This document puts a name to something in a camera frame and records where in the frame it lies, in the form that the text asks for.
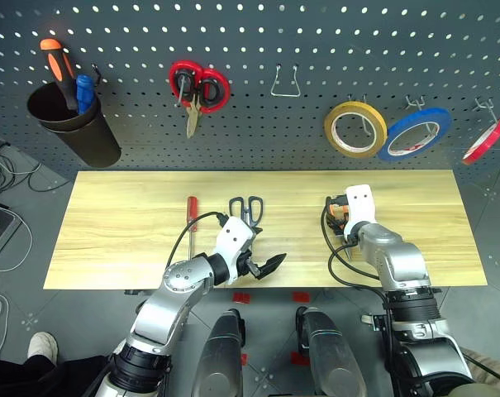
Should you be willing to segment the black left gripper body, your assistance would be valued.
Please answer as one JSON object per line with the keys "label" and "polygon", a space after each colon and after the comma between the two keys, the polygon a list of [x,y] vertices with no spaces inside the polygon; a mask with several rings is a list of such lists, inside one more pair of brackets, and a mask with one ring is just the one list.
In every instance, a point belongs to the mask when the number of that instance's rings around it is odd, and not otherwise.
{"label": "black left gripper body", "polygon": [[261,270],[252,260],[252,246],[241,252],[236,260],[236,270],[239,277],[252,274],[257,280],[261,276]]}

